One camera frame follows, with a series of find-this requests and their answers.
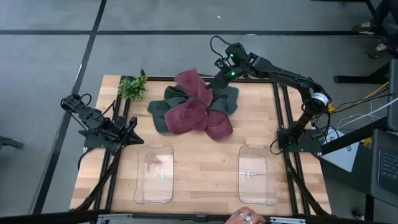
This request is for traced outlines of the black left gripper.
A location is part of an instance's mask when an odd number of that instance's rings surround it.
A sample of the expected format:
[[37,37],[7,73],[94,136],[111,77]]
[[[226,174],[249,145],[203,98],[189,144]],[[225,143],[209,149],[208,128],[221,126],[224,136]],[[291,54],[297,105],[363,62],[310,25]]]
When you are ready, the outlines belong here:
[[140,138],[136,133],[132,133],[136,126],[137,117],[133,116],[129,120],[129,126],[125,125],[120,129],[116,148],[122,148],[129,145],[144,144],[144,140],[142,138]]

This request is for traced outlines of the maroon baseball cap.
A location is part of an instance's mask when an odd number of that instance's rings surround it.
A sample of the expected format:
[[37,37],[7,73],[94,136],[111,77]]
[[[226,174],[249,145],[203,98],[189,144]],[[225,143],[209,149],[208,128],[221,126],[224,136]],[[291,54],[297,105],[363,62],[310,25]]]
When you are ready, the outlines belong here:
[[205,132],[214,141],[223,141],[233,134],[229,118],[222,111],[209,111]]
[[206,88],[206,83],[196,69],[190,69],[177,74],[174,78],[180,88],[190,97],[196,97],[206,106],[213,101],[213,94]]
[[208,125],[208,108],[198,99],[189,98],[186,102],[168,110],[165,122],[172,134],[189,131],[204,131]]

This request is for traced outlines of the clear plastic bin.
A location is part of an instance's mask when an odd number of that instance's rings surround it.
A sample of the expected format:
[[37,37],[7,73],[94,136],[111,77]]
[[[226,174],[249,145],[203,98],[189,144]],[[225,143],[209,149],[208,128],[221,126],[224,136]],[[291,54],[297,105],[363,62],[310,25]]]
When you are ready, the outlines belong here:
[[274,206],[278,203],[275,189],[274,159],[269,146],[243,145],[238,153],[238,198],[242,203]]
[[138,204],[169,203],[174,195],[174,149],[170,145],[143,146],[138,152]]

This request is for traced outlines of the small artificial green plant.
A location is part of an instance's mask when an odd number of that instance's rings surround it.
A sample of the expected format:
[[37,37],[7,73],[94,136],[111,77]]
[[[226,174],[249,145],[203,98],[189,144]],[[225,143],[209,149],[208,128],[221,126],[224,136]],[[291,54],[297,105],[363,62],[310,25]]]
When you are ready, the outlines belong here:
[[118,95],[131,101],[142,101],[147,91],[146,83],[146,76],[127,77],[121,81]]

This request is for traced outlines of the dark chair base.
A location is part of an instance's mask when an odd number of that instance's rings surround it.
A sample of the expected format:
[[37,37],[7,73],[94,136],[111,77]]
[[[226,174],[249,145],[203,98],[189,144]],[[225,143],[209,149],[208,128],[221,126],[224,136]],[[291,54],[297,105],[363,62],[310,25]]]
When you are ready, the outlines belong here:
[[15,141],[12,138],[0,136],[0,150],[2,149],[3,146],[11,146],[16,149],[22,149],[24,147],[24,143]]

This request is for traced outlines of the person's hand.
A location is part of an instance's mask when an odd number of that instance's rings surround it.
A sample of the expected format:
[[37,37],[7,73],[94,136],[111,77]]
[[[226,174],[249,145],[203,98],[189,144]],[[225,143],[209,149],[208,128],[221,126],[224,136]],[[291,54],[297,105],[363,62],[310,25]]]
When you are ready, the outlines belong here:
[[263,216],[248,207],[237,209],[224,224],[265,224]]

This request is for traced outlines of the black desk leg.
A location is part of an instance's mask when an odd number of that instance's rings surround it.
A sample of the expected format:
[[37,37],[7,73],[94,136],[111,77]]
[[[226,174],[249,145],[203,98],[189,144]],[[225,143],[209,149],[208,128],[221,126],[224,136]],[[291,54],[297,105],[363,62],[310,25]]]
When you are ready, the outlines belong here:
[[384,84],[389,81],[394,73],[398,72],[398,60],[394,59],[387,62],[381,68],[372,72],[368,76],[347,76],[337,75],[333,77],[335,83],[354,83],[354,84]]

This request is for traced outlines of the white box with logo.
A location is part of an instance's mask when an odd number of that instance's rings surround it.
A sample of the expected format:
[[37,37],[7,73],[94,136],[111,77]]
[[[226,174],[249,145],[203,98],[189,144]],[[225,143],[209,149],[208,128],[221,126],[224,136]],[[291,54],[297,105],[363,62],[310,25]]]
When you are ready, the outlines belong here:
[[[344,134],[338,130],[334,130],[332,127],[328,128],[326,137],[322,140],[322,145],[334,141],[335,139],[343,137]],[[331,162],[335,166],[347,171],[352,172],[356,154],[359,148],[359,142],[355,142],[341,148],[337,151],[321,156],[322,159]]]

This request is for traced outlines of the person's shoe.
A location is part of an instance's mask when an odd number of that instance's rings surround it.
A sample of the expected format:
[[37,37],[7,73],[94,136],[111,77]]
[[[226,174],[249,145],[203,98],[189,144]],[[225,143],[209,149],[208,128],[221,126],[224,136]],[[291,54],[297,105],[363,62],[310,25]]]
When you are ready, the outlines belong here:
[[359,34],[374,35],[377,31],[377,27],[373,24],[372,21],[369,21],[354,25],[351,30]]
[[375,47],[366,51],[366,55],[370,58],[378,58],[389,53],[392,47],[386,41],[380,41]]

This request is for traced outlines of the grey monitor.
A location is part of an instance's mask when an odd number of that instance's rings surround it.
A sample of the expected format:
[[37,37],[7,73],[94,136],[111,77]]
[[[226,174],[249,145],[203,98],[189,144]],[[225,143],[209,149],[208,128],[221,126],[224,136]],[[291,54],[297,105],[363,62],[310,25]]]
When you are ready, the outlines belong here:
[[389,102],[387,108],[387,127],[398,133],[398,58],[392,59],[389,69]]

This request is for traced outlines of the person's leg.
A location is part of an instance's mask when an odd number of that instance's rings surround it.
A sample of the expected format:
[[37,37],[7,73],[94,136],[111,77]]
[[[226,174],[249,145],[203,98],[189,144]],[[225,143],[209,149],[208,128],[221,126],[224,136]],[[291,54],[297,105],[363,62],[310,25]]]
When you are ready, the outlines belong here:
[[388,14],[392,15],[394,22],[398,25],[398,0],[382,0],[379,3],[373,15],[374,26],[382,26]]

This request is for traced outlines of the grey laptop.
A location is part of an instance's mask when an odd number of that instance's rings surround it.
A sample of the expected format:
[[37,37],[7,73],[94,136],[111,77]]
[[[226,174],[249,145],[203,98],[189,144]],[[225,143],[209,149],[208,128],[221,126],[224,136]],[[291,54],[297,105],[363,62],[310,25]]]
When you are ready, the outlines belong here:
[[372,152],[371,195],[398,207],[398,136],[375,129]]

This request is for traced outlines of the black aluminium table frame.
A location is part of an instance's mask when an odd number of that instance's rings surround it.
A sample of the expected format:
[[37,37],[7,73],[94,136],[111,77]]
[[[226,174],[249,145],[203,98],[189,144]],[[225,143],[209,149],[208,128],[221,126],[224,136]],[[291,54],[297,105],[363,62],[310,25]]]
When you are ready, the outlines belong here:
[[106,183],[98,200],[99,208],[114,213],[189,214],[193,216],[227,215],[243,206],[238,197],[238,152],[241,146],[262,145],[271,155],[277,203],[274,206],[253,205],[263,215],[290,216],[307,213],[299,188],[287,175],[285,156],[277,152],[276,131],[288,126],[301,114],[300,95],[265,80],[236,83],[240,91],[238,109],[231,117],[233,135],[214,142],[206,134],[190,132],[181,136],[163,136],[155,130],[147,111],[150,101],[163,97],[172,86],[172,77],[150,77],[146,97],[133,102],[130,116],[138,118],[136,133],[147,145],[169,145],[174,150],[174,191],[170,202],[158,205],[138,204],[134,200],[137,182],[139,146],[122,151],[116,177]]

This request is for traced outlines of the silver metal bracket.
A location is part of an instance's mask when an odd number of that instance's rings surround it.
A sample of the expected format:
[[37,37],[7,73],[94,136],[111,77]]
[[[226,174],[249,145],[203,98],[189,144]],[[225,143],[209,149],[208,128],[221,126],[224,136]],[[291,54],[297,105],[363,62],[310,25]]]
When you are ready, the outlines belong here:
[[306,220],[299,218],[270,217],[269,224],[306,224]]
[[98,216],[97,224],[109,224],[113,220],[127,220],[129,218],[132,218],[131,213],[103,214]]

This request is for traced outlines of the black frame crossbar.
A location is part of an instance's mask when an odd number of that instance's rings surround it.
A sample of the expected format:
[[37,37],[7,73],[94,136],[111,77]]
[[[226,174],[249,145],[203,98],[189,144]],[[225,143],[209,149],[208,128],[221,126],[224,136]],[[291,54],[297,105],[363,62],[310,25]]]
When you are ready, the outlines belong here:
[[[72,212],[60,213],[44,213],[38,215],[21,215],[12,217],[0,217],[2,224],[42,224],[42,223],[58,223],[58,224],[80,224],[85,222],[97,221],[99,215],[115,214],[108,210],[80,210]],[[269,224],[270,217],[280,216],[265,216],[265,224]],[[129,219],[156,219],[156,220],[181,220],[193,221],[198,223],[212,222],[212,221],[226,221],[227,215],[187,215],[187,214],[162,214],[162,213],[132,213],[132,218]],[[298,214],[287,218],[305,219],[306,224],[390,224],[384,222],[360,221],[346,218],[338,218],[334,216],[316,216]]]

